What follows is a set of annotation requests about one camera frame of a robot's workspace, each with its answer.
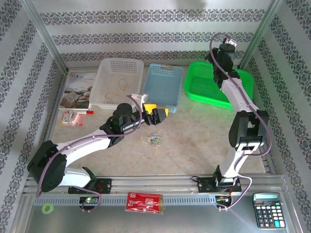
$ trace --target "green plastic basket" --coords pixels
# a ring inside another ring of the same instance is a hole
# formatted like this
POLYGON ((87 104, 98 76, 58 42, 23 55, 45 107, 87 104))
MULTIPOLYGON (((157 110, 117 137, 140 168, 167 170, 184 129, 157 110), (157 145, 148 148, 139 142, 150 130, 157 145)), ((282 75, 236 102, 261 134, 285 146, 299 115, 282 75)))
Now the green plastic basket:
MULTIPOLYGON (((254 88, 254 79, 252 75, 244 70, 235 70, 240 75, 242 85, 249 98, 252 100, 254 88)), ((217 84, 214 82, 213 65, 211 63, 191 63, 184 82, 184 89, 191 100, 232 109, 228 98, 219 90, 217 84)))

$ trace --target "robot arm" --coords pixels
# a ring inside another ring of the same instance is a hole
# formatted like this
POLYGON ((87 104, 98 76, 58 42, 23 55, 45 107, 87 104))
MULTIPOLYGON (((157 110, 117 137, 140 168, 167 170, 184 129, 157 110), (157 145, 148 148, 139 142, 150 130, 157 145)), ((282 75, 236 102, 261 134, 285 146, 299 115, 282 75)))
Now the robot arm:
POLYGON ((251 101, 242 86, 239 74, 233 70, 232 60, 236 45, 234 40, 225 39, 219 49, 212 49, 216 61, 232 79, 229 79, 216 66, 210 53, 206 59, 213 64, 215 83, 226 95, 236 112, 229 131, 231 148, 223 163, 217 167, 213 177, 214 185, 224 189, 235 185, 238 172, 247 158, 244 155, 252 154, 264 143, 266 131, 253 111, 256 111, 266 124, 268 123, 267 112, 259 110, 251 101))
MULTIPOLYGON (((147 95, 132 95, 141 107, 141 124, 157 125, 168 115, 167 108, 157 108, 155 104, 146 104, 147 95)), ((140 121, 139 111, 133 112, 128 103, 119 104, 107 122, 98 130, 73 141, 54 144, 52 141, 44 142, 27 166, 27 170, 34 180, 39 183, 48 161, 57 155, 46 170, 41 190, 49 192, 58 186, 79 186, 88 190, 94 189, 96 177, 87 168, 73 169, 68 166, 74 161, 98 150, 104 150, 116 145, 124 139, 124 133, 134 129, 140 121)))

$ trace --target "book cover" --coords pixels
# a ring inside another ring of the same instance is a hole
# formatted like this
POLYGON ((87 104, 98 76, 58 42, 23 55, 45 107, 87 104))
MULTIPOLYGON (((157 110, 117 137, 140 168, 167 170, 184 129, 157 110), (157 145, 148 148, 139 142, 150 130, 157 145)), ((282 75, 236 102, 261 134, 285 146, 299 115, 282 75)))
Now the book cover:
POLYGON ((69 110, 89 110, 89 96, 95 76, 96 72, 72 72, 69 75, 60 108, 69 110))

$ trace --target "basket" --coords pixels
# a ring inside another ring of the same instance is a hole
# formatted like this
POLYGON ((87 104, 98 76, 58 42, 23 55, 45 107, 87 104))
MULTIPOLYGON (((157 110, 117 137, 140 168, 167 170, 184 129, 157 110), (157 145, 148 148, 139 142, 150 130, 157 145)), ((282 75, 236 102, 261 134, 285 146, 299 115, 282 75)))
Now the basket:
POLYGON ((175 113, 184 69, 160 64, 150 64, 143 92, 148 102, 165 104, 170 113, 175 113))
MULTIPOLYGON (((240 76, 242 85, 249 98, 253 98, 254 79, 244 70, 235 69, 240 76)), ((193 62, 190 64, 184 82, 184 89, 189 99, 218 107, 232 109, 232 106, 214 82, 213 65, 208 62, 193 62)))
POLYGON ((105 58, 101 61, 89 102, 115 110, 120 103, 133 102, 127 97, 140 91, 144 63, 129 58, 105 58))

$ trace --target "calculator button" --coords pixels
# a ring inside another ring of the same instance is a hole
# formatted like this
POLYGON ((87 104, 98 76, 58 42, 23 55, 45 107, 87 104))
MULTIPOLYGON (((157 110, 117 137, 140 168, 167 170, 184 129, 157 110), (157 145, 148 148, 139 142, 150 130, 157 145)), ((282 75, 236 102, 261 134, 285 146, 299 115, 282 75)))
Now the calculator button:
POLYGON ((278 221, 274 221, 274 225, 275 225, 276 227, 280 227, 280 223, 279 223, 278 221))

